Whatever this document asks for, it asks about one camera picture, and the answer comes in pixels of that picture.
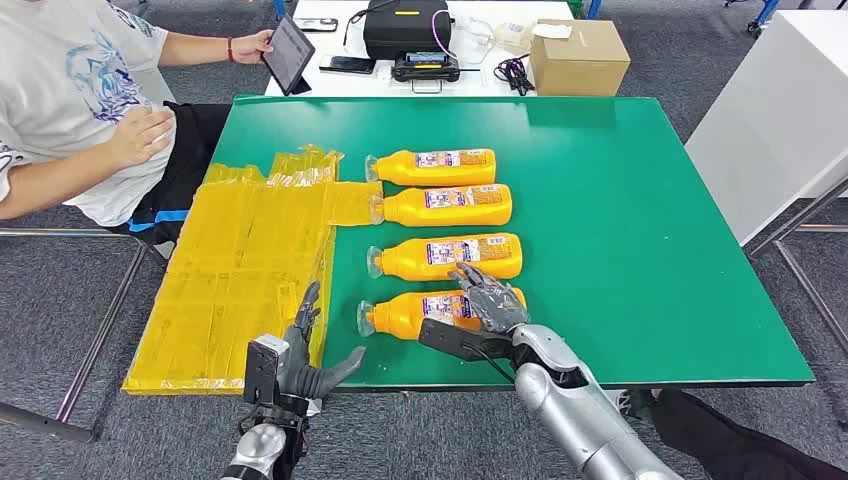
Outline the person's left hand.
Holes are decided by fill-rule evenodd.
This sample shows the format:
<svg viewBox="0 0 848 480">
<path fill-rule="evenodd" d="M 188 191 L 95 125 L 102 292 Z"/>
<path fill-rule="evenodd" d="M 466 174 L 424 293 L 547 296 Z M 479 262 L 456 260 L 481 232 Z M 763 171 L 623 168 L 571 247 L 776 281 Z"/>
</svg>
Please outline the person's left hand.
<svg viewBox="0 0 848 480">
<path fill-rule="evenodd" d="M 239 64 L 260 64 L 262 56 L 274 47 L 270 44 L 273 30 L 262 30 L 252 35 L 228 40 L 228 58 Z"/>
</svg>

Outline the person's right hand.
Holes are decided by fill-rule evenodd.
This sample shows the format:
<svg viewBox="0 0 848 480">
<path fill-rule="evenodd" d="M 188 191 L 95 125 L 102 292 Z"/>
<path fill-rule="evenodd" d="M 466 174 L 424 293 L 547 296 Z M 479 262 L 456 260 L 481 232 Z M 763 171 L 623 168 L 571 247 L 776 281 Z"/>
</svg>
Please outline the person's right hand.
<svg viewBox="0 0 848 480">
<path fill-rule="evenodd" d="M 107 142 L 114 169 L 119 171 L 150 160 L 170 144 L 174 127 L 170 110 L 154 111 L 143 106 L 129 109 Z"/>
</svg>

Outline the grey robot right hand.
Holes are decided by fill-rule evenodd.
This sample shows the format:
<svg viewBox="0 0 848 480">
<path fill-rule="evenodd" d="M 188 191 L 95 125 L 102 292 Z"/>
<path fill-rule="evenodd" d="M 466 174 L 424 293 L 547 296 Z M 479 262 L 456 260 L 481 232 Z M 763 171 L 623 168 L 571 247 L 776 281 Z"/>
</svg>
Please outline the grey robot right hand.
<svg viewBox="0 0 848 480">
<path fill-rule="evenodd" d="M 526 307 L 509 284 L 467 263 L 457 263 L 448 275 L 465 292 L 483 330 L 507 334 L 530 322 Z"/>
</svg>

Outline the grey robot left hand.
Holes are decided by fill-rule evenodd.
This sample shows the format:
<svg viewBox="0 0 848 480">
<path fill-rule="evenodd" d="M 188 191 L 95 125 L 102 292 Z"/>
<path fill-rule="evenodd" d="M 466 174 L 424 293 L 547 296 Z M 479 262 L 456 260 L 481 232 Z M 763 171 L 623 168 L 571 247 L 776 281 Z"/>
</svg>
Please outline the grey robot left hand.
<svg viewBox="0 0 848 480">
<path fill-rule="evenodd" d="M 313 367 L 309 363 L 309 340 L 313 323 L 320 313 L 317 306 L 320 282 L 306 288 L 293 323 L 287 328 L 284 340 L 289 344 L 287 362 L 277 374 L 280 391 L 308 399 L 320 399 L 355 373 L 366 353 L 364 346 L 355 347 L 348 357 L 330 368 Z"/>
</svg>

